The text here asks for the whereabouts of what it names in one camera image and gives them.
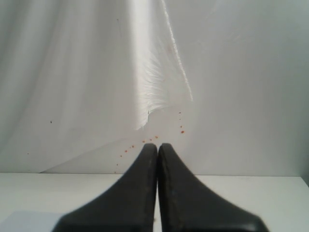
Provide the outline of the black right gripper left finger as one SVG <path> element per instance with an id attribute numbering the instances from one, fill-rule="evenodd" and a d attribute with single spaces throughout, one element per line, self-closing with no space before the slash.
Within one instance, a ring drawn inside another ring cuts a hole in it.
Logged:
<path id="1" fill-rule="evenodd" d="M 156 198 L 157 147 L 145 144 L 107 191 L 64 215 L 56 232 L 151 232 Z"/>

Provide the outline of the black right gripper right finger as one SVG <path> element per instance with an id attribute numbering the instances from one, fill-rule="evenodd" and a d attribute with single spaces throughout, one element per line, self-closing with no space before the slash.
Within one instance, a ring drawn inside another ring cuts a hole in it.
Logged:
<path id="1" fill-rule="evenodd" d="M 268 231 L 259 216 L 204 185 L 168 143 L 158 151 L 158 195 L 164 232 Z"/>

